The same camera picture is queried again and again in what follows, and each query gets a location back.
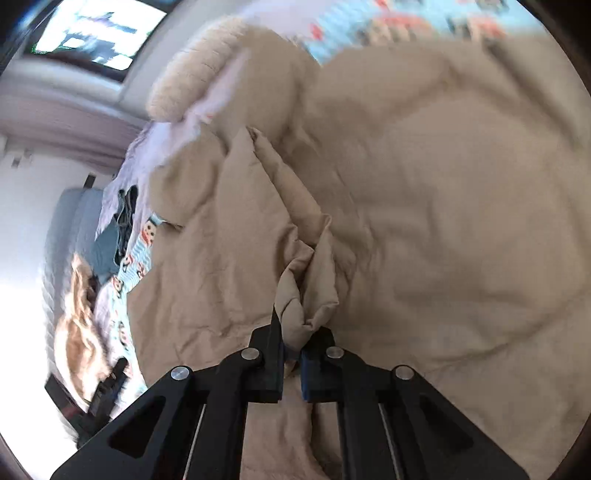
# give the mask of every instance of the beige fuzzy cushion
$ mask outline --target beige fuzzy cushion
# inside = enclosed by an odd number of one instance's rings
[[[181,121],[234,55],[246,28],[243,19],[224,17],[193,37],[154,83],[146,105],[150,118],[157,122]]]

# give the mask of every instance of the silver bolt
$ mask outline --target silver bolt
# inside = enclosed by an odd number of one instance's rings
[[[345,351],[339,346],[330,346],[326,349],[326,356],[328,358],[343,358]]]
[[[175,380],[184,380],[189,376],[189,369],[187,367],[175,367],[170,372],[170,376]]]
[[[256,348],[248,347],[242,351],[241,355],[244,360],[256,360],[259,356],[259,351]]]
[[[396,367],[395,373],[400,380],[410,380],[414,377],[414,370],[408,365],[400,365],[399,367]]]

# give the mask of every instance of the brown fabric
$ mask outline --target brown fabric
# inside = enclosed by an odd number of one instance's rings
[[[74,254],[72,289],[66,296],[66,311],[56,326],[56,366],[74,399],[90,403],[99,381],[110,373],[105,348],[93,324],[91,302],[96,298],[92,270]]]
[[[544,93],[537,63],[516,72],[472,43],[351,50],[322,69],[270,33],[247,47],[212,129],[154,174],[155,210],[179,227],[129,297],[148,383],[245,346],[275,301],[292,348],[330,316],[344,348],[414,366],[547,478],[591,411],[589,118],[565,105],[588,95]],[[581,87],[571,71],[551,84]],[[249,432],[277,435],[247,432],[244,477],[319,471],[308,415],[276,430],[300,418],[296,394],[249,411]],[[327,410],[312,443],[334,466]]]

